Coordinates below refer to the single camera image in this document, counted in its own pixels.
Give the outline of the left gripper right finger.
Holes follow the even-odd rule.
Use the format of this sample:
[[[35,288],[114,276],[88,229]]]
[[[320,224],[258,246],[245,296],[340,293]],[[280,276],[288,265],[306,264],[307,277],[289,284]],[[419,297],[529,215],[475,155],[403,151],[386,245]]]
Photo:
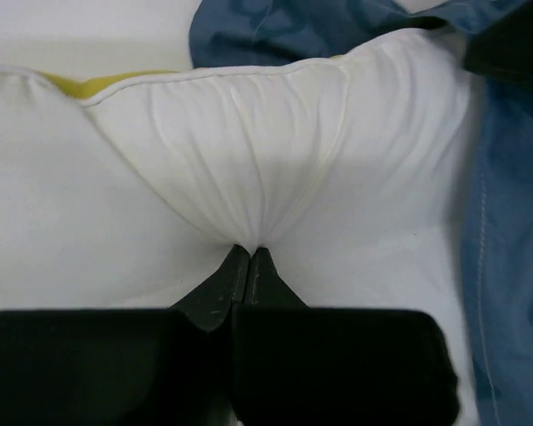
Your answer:
[[[451,425],[458,417],[445,337],[423,312],[310,307],[260,248],[230,319],[231,399],[246,425]]]

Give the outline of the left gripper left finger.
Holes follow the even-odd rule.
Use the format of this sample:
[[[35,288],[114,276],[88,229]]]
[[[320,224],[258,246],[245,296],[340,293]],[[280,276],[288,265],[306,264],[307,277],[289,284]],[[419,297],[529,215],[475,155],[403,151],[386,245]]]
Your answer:
[[[0,425],[232,425],[223,338],[249,253],[167,308],[0,311]]]

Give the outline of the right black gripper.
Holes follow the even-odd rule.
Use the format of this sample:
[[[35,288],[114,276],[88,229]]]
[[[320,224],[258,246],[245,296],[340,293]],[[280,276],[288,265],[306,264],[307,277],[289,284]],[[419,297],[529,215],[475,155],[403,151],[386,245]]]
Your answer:
[[[465,69],[533,91],[533,1],[476,35],[468,44]]]

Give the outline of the blue cartoon print pillowcase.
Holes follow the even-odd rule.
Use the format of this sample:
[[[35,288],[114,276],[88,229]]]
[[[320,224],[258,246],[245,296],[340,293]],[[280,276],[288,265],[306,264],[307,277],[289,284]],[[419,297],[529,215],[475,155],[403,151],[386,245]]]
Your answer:
[[[469,43],[528,1],[204,1],[189,31],[196,67],[333,56],[399,28]],[[461,245],[465,313],[484,425],[533,425],[533,91],[486,77]]]

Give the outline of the white pillow yellow trim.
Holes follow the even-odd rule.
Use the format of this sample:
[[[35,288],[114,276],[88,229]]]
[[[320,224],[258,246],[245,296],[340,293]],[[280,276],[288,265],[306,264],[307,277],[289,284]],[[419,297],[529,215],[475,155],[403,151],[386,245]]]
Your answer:
[[[448,29],[77,84],[0,66],[0,310],[155,307],[234,244],[308,304],[434,317],[479,421],[457,229],[481,82]]]

